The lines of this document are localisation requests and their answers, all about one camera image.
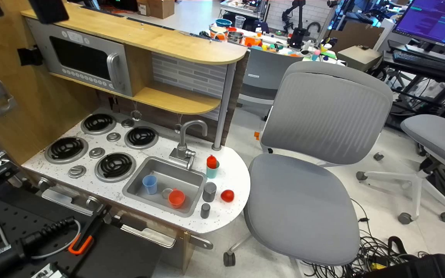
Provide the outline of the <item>stove burner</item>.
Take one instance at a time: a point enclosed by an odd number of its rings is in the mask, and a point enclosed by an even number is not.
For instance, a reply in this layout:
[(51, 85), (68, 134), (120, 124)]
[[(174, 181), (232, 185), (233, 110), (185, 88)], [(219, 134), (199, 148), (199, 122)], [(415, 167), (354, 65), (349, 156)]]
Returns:
[(136, 167), (136, 161), (126, 153), (109, 153), (94, 167), (94, 175), (103, 182), (119, 182), (126, 179)]
[(60, 137), (45, 151), (45, 158), (51, 164), (68, 164), (77, 161), (86, 150), (88, 144), (82, 137)]
[(143, 150), (154, 145), (157, 133), (148, 127), (134, 127), (125, 134), (125, 144), (134, 150)]
[(116, 119), (111, 114), (96, 113), (88, 116), (80, 128), (86, 134), (105, 134), (116, 127)]

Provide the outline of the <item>computer monitor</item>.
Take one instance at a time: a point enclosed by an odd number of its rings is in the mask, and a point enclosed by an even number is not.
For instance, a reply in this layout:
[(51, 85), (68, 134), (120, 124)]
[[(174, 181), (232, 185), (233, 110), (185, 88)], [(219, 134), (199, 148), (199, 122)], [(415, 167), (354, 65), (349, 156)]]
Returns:
[(395, 32), (445, 46), (445, 0), (411, 0)]

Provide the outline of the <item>tall gray shaker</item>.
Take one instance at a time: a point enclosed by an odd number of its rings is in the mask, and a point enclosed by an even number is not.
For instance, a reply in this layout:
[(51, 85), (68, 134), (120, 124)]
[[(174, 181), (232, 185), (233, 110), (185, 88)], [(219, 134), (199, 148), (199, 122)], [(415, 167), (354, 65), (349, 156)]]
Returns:
[(215, 195), (216, 195), (216, 185), (213, 182), (207, 182), (204, 185), (204, 193), (202, 193), (202, 199), (205, 202), (211, 202), (215, 199)]

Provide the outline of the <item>short gray shaker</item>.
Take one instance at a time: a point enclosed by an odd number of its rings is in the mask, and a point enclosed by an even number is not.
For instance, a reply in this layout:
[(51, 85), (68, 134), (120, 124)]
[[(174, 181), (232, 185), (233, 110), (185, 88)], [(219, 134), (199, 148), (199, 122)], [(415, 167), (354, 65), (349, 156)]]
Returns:
[(210, 215), (210, 204), (202, 204), (201, 205), (201, 218), (208, 218), (208, 215)]

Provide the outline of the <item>cardboard box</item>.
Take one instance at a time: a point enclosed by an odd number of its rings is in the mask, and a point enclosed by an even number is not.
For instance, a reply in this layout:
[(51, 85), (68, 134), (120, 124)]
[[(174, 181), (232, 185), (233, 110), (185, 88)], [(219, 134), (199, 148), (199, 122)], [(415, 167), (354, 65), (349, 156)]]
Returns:
[(136, 0), (142, 15), (165, 19), (174, 14), (174, 0)]

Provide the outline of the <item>orange handled clamp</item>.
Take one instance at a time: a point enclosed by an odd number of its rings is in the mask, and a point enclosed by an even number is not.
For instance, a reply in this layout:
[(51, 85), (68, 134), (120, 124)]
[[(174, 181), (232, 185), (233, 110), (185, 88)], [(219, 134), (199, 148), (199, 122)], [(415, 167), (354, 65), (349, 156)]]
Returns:
[(92, 244), (94, 241), (94, 235), (96, 232), (100, 229), (102, 226), (102, 218), (106, 212), (105, 205), (100, 205), (91, 216), (91, 219), (85, 224), (85, 227), (82, 229), (82, 232), (79, 233), (79, 236), (68, 246), (68, 252), (71, 255), (80, 256), (85, 255), (88, 247)]

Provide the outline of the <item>stainless steel sink basin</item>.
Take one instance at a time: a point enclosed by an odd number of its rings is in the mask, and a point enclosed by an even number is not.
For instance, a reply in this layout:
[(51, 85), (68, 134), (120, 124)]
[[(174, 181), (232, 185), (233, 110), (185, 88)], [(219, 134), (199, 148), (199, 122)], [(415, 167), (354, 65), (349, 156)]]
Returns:
[[(142, 185), (142, 178), (147, 175), (157, 178), (157, 192), (154, 195), (148, 195)], [(126, 182), (122, 193), (139, 202), (187, 218), (193, 215), (204, 184), (205, 176), (199, 171), (187, 170), (185, 167), (157, 158), (147, 158)], [(187, 196), (185, 204), (181, 209), (173, 209), (162, 196), (165, 188), (182, 190)]]

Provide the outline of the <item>silver toy faucet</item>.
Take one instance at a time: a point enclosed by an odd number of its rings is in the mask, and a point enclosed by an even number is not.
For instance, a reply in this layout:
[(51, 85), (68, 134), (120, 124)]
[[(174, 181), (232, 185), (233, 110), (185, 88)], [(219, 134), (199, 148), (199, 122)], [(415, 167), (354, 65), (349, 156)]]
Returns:
[(170, 153), (170, 159), (177, 161), (177, 162), (184, 162), (187, 168), (191, 168), (193, 161), (194, 161), (194, 151), (190, 150), (187, 145), (187, 131), (190, 127), (194, 127), (194, 125), (198, 125), (201, 128), (204, 136), (208, 134), (208, 127), (204, 121), (201, 121), (201, 119), (188, 121), (188, 122), (181, 125), (179, 142)]

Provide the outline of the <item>front left stove burner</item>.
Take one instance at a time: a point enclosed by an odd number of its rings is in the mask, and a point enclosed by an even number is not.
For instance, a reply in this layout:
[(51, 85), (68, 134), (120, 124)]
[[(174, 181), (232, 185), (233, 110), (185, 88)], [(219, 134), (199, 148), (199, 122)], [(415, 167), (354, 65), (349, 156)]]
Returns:
[(88, 144), (82, 137), (60, 137), (45, 151), (45, 158), (51, 164), (68, 164), (77, 161), (86, 150)]

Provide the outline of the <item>silver support pole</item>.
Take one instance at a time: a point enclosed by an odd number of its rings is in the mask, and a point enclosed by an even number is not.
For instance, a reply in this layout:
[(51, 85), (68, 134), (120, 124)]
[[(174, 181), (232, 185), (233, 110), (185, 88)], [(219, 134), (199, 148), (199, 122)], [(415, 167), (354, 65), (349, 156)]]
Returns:
[(233, 87), (235, 70), (236, 70), (236, 63), (227, 65), (227, 71), (224, 77), (224, 88), (222, 88), (222, 99), (221, 99), (219, 113), (218, 113), (218, 125), (216, 125), (215, 141), (211, 145), (213, 150), (221, 150), (221, 145), (222, 145), (222, 134), (224, 134), (225, 116), (227, 116), (232, 87)]

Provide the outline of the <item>gray office chair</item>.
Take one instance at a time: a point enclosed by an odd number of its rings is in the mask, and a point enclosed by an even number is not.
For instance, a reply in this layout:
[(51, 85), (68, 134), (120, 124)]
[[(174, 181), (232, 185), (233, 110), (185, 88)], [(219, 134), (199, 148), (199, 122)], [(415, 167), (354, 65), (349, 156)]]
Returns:
[(391, 105), (389, 87), (363, 71), (292, 63), (261, 133), (262, 153), (249, 167), (247, 236), (306, 263), (352, 263), (360, 247), (357, 215), (327, 167), (361, 161)]
[[(435, 114), (417, 114), (406, 117), (400, 124), (400, 130), (411, 137), (415, 144), (422, 145), (426, 156), (445, 165), (445, 117)], [(395, 173), (395, 171), (357, 171), (355, 178), (363, 182), (367, 179), (391, 179), (408, 182), (411, 185), (412, 212), (401, 212), (397, 221), (409, 224), (420, 215), (422, 192), (426, 192), (440, 204), (445, 204), (445, 195), (426, 181), (426, 173), (418, 168), (415, 173)]]

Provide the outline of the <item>teal bottle with red cap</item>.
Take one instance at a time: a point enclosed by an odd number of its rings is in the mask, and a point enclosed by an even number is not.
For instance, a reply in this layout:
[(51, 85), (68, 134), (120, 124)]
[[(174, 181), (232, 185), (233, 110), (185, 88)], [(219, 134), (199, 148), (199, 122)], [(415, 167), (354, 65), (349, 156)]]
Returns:
[(216, 159), (213, 154), (210, 154), (210, 156), (205, 159), (205, 176), (207, 176), (208, 179), (213, 179), (213, 178), (216, 176), (216, 173), (218, 173), (218, 167), (219, 167), (218, 159)]

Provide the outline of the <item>toy microwave oven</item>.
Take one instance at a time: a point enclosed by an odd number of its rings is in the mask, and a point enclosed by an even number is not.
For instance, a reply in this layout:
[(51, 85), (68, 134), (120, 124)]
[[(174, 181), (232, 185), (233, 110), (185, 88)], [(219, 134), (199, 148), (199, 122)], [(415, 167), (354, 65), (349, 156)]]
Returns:
[(123, 45), (34, 19), (26, 19), (26, 25), (51, 73), (133, 94)]

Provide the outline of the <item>orange plastic cup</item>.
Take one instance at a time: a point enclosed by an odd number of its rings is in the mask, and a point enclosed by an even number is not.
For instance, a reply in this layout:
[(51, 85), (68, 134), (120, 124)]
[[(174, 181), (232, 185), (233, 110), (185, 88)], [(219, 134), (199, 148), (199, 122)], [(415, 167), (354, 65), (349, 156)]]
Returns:
[(168, 201), (173, 209), (181, 209), (185, 204), (185, 193), (177, 188), (165, 188), (162, 196)]

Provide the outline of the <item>front right stove burner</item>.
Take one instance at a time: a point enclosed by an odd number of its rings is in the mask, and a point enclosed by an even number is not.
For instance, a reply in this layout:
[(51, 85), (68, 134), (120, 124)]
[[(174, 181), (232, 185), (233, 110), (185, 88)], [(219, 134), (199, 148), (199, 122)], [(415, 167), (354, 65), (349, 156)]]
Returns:
[(126, 153), (109, 153), (94, 167), (94, 175), (103, 182), (119, 182), (126, 179), (136, 167), (136, 161)]

